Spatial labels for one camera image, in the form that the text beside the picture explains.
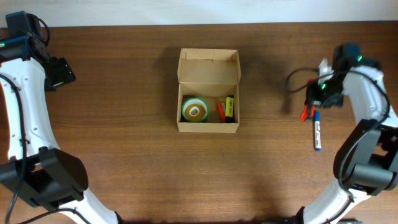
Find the green tape roll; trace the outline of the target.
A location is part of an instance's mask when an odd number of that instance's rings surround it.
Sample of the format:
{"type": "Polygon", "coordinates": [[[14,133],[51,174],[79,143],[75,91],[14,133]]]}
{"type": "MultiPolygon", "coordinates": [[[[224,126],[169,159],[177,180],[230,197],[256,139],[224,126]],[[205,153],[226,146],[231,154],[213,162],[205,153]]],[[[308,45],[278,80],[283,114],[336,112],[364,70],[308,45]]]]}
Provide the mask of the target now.
{"type": "Polygon", "coordinates": [[[209,115],[208,104],[201,98],[189,98],[182,105],[182,116],[190,123],[204,122],[209,115]]]}

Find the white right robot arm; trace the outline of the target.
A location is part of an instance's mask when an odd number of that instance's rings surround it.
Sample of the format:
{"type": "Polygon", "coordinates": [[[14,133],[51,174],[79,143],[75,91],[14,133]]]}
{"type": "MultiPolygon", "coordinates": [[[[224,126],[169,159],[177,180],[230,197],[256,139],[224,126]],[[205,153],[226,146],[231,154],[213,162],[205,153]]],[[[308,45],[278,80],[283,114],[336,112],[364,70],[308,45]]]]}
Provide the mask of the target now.
{"type": "Polygon", "coordinates": [[[356,44],[334,49],[309,80],[300,119],[313,120],[314,145],[320,147],[315,109],[342,106],[348,97],[356,126],[336,153],[334,178],[325,191],[295,216],[295,223],[338,223],[359,203],[397,187],[397,115],[384,87],[380,63],[364,58],[356,44]]]}

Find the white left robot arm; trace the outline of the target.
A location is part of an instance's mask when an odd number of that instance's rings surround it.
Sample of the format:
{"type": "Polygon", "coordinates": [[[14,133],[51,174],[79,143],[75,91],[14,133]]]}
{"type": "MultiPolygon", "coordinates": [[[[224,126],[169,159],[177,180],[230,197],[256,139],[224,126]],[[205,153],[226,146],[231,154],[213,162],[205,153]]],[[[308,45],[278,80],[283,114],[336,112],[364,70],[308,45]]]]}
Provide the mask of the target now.
{"type": "Polygon", "coordinates": [[[121,223],[88,186],[82,161],[61,150],[50,124],[45,93],[74,82],[64,58],[47,50],[50,31],[25,11],[6,16],[8,37],[1,41],[1,88],[9,125],[8,162],[1,183],[45,216],[61,213],[76,223],[121,223]]]}

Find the yellow highlighter marker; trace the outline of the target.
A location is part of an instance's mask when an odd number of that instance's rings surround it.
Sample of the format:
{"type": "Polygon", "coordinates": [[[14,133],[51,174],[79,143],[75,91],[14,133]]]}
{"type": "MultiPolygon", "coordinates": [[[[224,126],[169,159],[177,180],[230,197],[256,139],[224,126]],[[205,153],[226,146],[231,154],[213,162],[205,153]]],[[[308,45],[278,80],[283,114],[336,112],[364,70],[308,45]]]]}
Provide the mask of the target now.
{"type": "Polygon", "coordinates": [[[225,103],[225,123],[234,122],[234,96],[228,95],[225,103]]]}

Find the red black stapler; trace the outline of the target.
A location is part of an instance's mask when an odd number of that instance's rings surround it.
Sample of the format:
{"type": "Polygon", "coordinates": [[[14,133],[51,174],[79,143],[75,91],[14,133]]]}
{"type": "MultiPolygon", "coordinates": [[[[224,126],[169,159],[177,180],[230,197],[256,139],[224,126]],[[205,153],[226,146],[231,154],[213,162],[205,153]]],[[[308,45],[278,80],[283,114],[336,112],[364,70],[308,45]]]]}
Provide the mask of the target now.
{"type": "Polygon", "coordinates": [[[219,112],[219,116],[220,116],[221,122],[225,123],[226,122],[225,103],[224,102],[218,102],[217,107],[218,107],[218,112],[219,112]]]}

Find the orange utility knife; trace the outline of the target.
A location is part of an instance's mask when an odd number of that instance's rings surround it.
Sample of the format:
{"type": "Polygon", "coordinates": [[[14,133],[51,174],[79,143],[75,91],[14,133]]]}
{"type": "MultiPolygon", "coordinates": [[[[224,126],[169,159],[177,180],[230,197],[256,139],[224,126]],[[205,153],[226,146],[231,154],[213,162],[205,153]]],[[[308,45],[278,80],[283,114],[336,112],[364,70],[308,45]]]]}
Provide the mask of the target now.
{"type": "Polygon", "coordinates": [[[313,89],[313,79],[309,79],[306,88],[306,99],[304,101],[304,109],[300,115],[301,121],[308,121],[315,116],[315,94],[313,89]]]}

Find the small yellow tape roll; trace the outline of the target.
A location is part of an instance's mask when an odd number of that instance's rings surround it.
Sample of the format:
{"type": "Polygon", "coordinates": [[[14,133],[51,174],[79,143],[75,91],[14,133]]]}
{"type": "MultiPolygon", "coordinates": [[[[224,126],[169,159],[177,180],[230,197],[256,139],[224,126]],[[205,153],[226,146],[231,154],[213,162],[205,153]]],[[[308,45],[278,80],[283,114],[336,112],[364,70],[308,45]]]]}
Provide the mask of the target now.
{"type": "Polygon", "coordinates": [[[206,108],[201,104],[194,103],[185,108],[183,115],[185,116],[185,119],[191,122],[199,122],[205,119],[206,108]]]}

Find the brown cardboard box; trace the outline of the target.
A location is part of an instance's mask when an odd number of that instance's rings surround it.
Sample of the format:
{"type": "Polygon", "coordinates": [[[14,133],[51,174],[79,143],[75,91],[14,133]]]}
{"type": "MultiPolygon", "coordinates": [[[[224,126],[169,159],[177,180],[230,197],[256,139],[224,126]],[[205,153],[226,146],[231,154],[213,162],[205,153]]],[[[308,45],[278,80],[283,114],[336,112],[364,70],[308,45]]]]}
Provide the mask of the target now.
{"type": "Polygon", "coordinates": [[[178,69],[177,128],[182,133],[236,133],[239,127],[239,82],[241,65],[237,50],[189,49],[180,51],[178,69]],[[222,123],[217,104],[234,96],[234,122],[222,123]],[[189,98],[208,104],[208,118],[201,123],[187,122],[182,105],[189,98]]]}

